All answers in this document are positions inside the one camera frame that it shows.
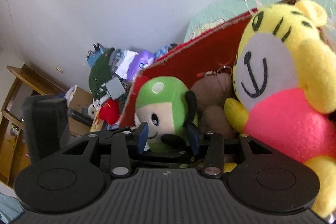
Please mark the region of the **purple tissue pack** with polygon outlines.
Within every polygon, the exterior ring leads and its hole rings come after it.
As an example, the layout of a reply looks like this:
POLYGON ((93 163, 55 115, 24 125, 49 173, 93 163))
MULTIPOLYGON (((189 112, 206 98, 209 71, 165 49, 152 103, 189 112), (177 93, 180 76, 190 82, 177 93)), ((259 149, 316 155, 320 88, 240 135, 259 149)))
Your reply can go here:
POLYGON ((133 81, 140 70, 154 63, 154 59, 155 55, 147 50, 143 50, 135 55, 128 67, 126 79, 128 81, 133 81))

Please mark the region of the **red santa plush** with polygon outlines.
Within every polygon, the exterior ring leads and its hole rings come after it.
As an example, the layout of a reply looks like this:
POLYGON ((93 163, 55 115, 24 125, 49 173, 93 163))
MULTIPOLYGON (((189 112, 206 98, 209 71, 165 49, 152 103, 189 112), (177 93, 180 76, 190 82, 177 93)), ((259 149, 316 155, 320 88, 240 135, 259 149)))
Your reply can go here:
POLYGON ((120 118, 120 101, 109 98, 101 106, 98 117, 109 125, 114 125, 120 118))

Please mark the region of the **wooden cabinet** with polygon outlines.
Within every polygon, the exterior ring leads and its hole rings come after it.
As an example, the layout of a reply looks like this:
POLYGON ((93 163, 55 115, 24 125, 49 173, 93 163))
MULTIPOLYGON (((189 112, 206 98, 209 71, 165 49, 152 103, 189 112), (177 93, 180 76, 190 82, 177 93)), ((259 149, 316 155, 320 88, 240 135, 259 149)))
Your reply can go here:
POLYGON ((21 170, 30 164, 24 140, 21 106, 29 96, 60 94, 64 90, 27 65, 21 68, 7 66, 15 80, 1 107, 1 182, 10 188, 21 170))

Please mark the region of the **pink bear plush keychain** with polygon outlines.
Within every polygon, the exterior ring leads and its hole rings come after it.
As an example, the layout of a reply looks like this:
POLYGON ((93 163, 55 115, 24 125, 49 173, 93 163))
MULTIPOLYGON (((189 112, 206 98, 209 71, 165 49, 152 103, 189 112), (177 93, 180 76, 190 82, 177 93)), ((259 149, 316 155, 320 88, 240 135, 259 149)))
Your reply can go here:
POLYGON ((235 130, 229 124, 224 103, 232 97, 232 79, 226 72, 206 72, 192 86, 197 100, 198 127, 201 132, 215 132, 226 139, 233 138, 235 130))

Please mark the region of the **yellow tiger plush toy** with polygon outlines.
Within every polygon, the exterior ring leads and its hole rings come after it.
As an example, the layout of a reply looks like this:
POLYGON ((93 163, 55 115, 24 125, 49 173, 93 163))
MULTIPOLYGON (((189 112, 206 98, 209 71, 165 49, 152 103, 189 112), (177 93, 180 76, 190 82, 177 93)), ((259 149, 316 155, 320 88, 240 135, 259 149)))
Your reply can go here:
POLYGON ((247 24, 232 70, 230 125, 311 168, 320 190, 313 211, 335 213, 335 52, 317 2, 260 7, 247 24))

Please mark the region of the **cardboard box on floor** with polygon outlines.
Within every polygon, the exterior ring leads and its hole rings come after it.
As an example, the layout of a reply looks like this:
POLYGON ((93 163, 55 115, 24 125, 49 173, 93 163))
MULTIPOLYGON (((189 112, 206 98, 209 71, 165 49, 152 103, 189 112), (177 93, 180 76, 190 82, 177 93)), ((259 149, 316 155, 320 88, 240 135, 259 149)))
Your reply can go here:
POLYGON ((92 103, 92 94, 76 85, 67 92, 68 125, 70 134, 83 136, 87 134, 93 123, 89 114, 89 106, 92 103))

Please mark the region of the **red cardboard box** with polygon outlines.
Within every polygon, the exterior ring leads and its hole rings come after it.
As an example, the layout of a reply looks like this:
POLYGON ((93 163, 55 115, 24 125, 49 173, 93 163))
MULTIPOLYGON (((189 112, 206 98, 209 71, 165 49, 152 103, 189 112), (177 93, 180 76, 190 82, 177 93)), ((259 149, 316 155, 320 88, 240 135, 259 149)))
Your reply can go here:
POLYGON ((294 59, 280 39, 262 31, 243 36, 252 16, 241 14, 204 35, 178 46, 135 79, 120 118, 121 126, 133 126, 135 101, 142 85, 159 76, 173 76, 191 87, 200 74, 237 61, 237 97, 249 112, 245 132, 280 134, 289 131, 303 106, 297 91, 294 59))

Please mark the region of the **dark green cloth item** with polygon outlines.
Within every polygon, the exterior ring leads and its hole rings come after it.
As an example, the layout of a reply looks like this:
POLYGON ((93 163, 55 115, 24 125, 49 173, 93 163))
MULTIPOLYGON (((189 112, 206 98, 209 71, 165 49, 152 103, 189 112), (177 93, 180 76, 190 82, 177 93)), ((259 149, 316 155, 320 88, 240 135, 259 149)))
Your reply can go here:
POLYGON ((107 49, 94 62, 88 79, 89 89, 94 99, 99 100, 103 96, 102 84, 112 79, 112 73, 109 66, 111 54, 114 48, 107 49))

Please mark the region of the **green mushroom plush toy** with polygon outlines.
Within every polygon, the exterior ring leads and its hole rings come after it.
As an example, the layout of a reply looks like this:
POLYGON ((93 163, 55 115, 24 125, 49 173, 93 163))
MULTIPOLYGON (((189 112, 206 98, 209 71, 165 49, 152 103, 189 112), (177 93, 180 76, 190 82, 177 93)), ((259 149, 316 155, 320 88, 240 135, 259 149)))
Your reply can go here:
POLYGON ((135 114, 148 125, 147 143, 152 152, 183 150, 189 144, 187 125, 198 124, 195 94, 172 76, 155 77, 142 85, 135 114))

